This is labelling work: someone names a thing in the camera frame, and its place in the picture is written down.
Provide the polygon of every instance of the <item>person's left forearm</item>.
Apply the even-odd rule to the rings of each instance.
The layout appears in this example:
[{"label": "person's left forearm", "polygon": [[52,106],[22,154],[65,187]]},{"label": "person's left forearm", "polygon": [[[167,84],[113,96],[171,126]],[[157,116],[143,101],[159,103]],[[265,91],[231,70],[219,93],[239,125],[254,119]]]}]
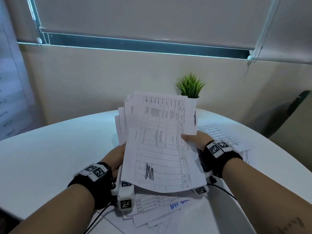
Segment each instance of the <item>person's left forearm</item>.
[{"label": "person's left forearm", "polygon": [[92,194],[84,186],[74,184],[25,219],[10,234],[82,234],[93,210]]}]

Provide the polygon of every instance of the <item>beige wall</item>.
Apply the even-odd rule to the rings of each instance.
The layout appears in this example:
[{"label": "beige wall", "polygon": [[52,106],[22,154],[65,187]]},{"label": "beige wall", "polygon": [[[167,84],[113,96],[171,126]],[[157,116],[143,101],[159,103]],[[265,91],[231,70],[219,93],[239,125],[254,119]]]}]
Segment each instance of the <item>beige wall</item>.
[{"label": "beige wall", "polygon": [[198,107],[258,131],[312,89],[312,65],[72,47],[20,45],[48,124],[115,110],[133,91],[176,94],[192,71],[207,85]]}]

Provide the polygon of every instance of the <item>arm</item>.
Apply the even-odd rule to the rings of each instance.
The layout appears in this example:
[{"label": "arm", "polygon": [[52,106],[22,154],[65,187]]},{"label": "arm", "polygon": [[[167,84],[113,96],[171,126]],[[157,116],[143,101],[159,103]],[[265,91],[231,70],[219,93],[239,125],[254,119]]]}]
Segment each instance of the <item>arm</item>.
[{"label": "arm", "polygon": [[[181,137],[201,150],[213,140],[200,131]],[[258,234],[312,233],[312,205],[241,159],[230,159],[222,177]]]},{"label": "arm", "polygon": [[[101,162],[107,163],[116,178],[122,164],[125,144],[110,151]],[[82,234],[94,210],[94,198],[87,188],[74,184],[22,221],[10,234]]]}]

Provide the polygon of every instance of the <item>white round table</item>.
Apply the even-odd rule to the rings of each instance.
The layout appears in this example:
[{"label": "white round table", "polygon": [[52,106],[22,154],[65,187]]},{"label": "white round table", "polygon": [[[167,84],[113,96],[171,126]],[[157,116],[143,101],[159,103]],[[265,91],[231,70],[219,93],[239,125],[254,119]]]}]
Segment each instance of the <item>white round table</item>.
[{"label": "white round table", "polygon": [[[312,173],[286,151],[231,119],[205,110],[197,112],[199,125],[223,124],[250,142],[260,172],[312,203]],[[73,174],[118,145],[115,115],[117,110],[88,115],[0,141],[0,208],[25,219],[63,191]],[[209,201],[220,233],[244,231],[241,222],[248,221],[237,214],[241,210],[231,197],[211,188]],[[120,233],[106,220],[100,222]]]}]

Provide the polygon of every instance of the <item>person's left hand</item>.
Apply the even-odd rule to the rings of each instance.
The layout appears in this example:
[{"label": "person's left hand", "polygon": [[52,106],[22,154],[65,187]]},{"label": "person's left hand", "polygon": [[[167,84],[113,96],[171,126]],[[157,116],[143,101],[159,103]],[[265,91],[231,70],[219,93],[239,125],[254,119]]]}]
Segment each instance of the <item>person's left hand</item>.
[{"label": "person's left hand", "polygon": [[126,148],[126,143],[121,146],[117,146],[112,149],[100,162],[107,163],[113,172],[113,179],[116,180],[118,175],[118,168],[123,162],[124,149]]}]

